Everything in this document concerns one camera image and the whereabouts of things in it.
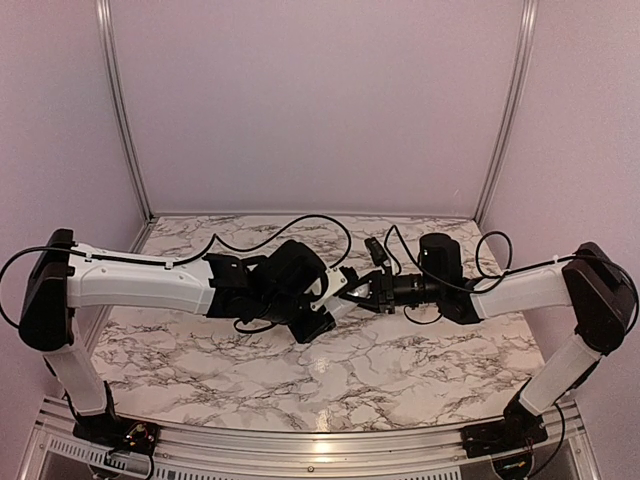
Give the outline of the white remote control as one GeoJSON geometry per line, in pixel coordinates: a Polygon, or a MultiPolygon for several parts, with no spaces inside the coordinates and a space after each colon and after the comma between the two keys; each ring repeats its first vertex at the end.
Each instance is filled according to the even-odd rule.
{"type": "Polygon", "coordinates": [[[324,304],[325,312],[329,314],[334,321],[338,321],[354,309],[358,307],[361,300],[369,297],[369,285],[364,284],[346,292],[348,297],[354,299],[344,299],[341,296],[334,295],[324,304]]]}

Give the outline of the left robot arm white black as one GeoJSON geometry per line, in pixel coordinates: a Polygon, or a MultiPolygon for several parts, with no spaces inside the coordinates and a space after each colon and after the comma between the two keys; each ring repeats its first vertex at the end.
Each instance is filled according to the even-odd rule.
{"type": "Polygon", "coordinates": [[[108,384],[76,339],[72,316],[93,306],[161,308],[248,324],[285,325],[308,343],[335,325],[325,304],[343,278],[301,242],[240,259],[204,251],[190,258],[124,254],[78,244],[59,229],[36,248],[18,323],[21,340],[42,352],[79,424],[106,445],[125,438],[108,384]]]}

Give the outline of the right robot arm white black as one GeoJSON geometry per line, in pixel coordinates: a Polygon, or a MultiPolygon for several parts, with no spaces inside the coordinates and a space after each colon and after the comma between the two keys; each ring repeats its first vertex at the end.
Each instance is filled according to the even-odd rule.
{"type": "Polygon", "coordinates": [[[471,325],[513,312],[573,309],[573,333],[513,397],[496,425],[495,438],[506,448],[519,446],[547,408],[619,348],[639,316],[633,279],[593,242],[565,257],[477,278],[464,276],[460,246],[443,233],[421,237],[415,274],[394,274],[392,255],[376,239],[365,245],[376,268],[337,292],[328,308],[334,318],[355,308],[392,313],[398,307],[433,304],[441,317],[471,325]]]}

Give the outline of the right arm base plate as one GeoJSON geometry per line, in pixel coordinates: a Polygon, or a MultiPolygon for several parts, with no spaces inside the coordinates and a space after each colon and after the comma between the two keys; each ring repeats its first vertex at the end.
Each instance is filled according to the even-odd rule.
{"type": "Polygon", "coordinates": [[[540,423],[525,429],[505,419],[474,424],[461,429],[462,446],[468,458],[528,448],[548,439],[540,423]]]}

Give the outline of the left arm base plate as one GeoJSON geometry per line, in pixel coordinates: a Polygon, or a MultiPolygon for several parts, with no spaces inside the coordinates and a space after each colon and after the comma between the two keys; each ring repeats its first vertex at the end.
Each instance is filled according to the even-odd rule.
{"type": "Polygon", "coordinates": [[[159,431],[159,425],[153,422],[128,417],[90,417],[75,423],[73,435],[111,450],[151,455],[155,451],[159,431]]]}

